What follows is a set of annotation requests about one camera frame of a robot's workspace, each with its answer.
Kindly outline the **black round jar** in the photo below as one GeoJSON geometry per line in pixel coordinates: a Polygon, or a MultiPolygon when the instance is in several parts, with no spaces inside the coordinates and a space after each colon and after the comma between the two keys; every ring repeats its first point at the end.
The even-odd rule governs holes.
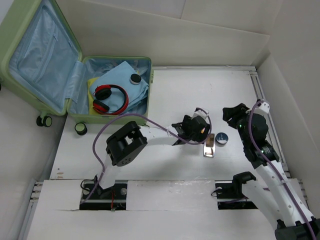
{"type": "Polygon", "coordinates": [[[130,76],[129,81],[130,81],[130,83],[133,84],[133,85],[139,85],[140,82],[142,81],[142,78],[141,78],[140,75],[134,73],[134,74],[132,74],[132,75],[130,76]]]}

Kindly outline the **yellow garment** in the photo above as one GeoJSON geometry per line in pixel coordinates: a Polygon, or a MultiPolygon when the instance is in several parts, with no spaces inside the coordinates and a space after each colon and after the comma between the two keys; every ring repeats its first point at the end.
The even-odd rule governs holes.
{"type": "Polygon", "coordinates": [[[106,80],[102,79],[101,77],[91,78],[87,81],[88,110],[90,115],[99,115],[99,113],[93,109],[93,101],[95,99],[93,94],[98,86],[106,84],[106,80]]]}

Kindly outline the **eyeshadow palette with mirror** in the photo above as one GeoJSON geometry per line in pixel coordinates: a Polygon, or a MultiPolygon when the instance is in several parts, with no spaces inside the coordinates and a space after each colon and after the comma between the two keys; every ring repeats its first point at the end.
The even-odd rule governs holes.
{"type": "Polygon", "coordinates": [[[203,156],[208,158],[213,158],[215,156],[216,143],[215,143],[215,134],[211,133],[203,146],[203,156]]]}

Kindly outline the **light blue garment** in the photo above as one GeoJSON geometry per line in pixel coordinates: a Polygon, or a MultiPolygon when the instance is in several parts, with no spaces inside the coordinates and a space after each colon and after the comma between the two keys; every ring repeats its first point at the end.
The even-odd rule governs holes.
{"type": "Polygon", "coordinates": [[[149,83],[124,61],[99,77],[87,80],[90,115],[117,116],[147,102],[149,83]]]}

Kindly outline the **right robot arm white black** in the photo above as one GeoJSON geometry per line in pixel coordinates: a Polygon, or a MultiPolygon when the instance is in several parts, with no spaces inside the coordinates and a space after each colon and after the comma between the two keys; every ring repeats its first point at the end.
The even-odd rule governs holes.
{"type": "Polygon", "coordinates": [[[268,220],[276,239],[318,240],[320,220],[299,198],[277,152],[266,139],[269,127],[264,115],[269,111],[270,105],[263,100],[252,108],[240,103],[222,109],[223,121],[238,131],[245,157],[267,185],[264,189],[247,171],[233,176],[231,191],[253,202],[268,220]]]}

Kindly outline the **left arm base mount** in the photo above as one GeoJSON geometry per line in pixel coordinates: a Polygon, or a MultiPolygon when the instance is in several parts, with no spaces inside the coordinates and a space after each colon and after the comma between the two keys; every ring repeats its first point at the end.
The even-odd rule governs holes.
{"type": "Polygon", "coordinates": [[[127,209],[127,182],[116,182],[106,189],[97,187],[90,198],[79,205],[83,211],[125,211],[127,209]]]}

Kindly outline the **red black headphones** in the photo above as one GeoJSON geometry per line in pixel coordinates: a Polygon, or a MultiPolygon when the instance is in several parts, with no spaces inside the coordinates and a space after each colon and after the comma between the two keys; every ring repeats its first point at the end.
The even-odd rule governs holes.
{"type": "Polygon", "coordinates": [[[93,109],[100,115],[120,115],[129,105],[129,96],[119,85],[100,85],[95,89],[93,96],[93,109]]]}

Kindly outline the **blue round tin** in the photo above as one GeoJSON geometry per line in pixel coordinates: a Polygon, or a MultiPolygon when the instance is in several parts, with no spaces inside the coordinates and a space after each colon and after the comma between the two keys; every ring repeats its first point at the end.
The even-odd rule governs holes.
{"type": "Polygon", "coordinates": [[[215,142],[219,146],[225,146],[229,141],[229,137],[224,132],[218,132],[215,136],[215,142]]]}

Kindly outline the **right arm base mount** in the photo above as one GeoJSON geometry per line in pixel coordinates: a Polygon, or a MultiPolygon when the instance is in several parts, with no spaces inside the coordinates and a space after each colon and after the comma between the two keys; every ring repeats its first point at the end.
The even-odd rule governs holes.
{"type": "Polygon", "coordinates": [[[218,180],[214,184],[215,189],[211,196],[216,198],[218,210],[257,209],[250,199],[235,190],[231,180],[218,180]]]}

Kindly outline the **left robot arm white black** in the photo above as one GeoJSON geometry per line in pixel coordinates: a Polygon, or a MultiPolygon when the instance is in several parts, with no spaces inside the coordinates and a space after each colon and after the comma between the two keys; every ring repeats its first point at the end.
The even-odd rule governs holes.
{"type": "Polygon", "coordinates": [[[124,117],[140,117],[155,127],[139,126],[136,121],[130,121],[114,132],[106,140],[106,153],[111,159],[113,167],[124,167],[131,163],[140,152],[147,146],[168,145],[201,145],[206,142],[212,131],[212,121],[209,113],[197,108],[193,116],[185,115],[182,122],[173,123],[164,127],[151,119],[137,114],[126,113],[107,123],[96,135],[92,143],[92,152],[102,166],[101,173],[90,193],[95,193],[100,198],[107,198],[111,194],[111,185],[104,180],[107,177],[107,167],[98,156],[96,143],[103,131],[111,123],[124,117]]]}

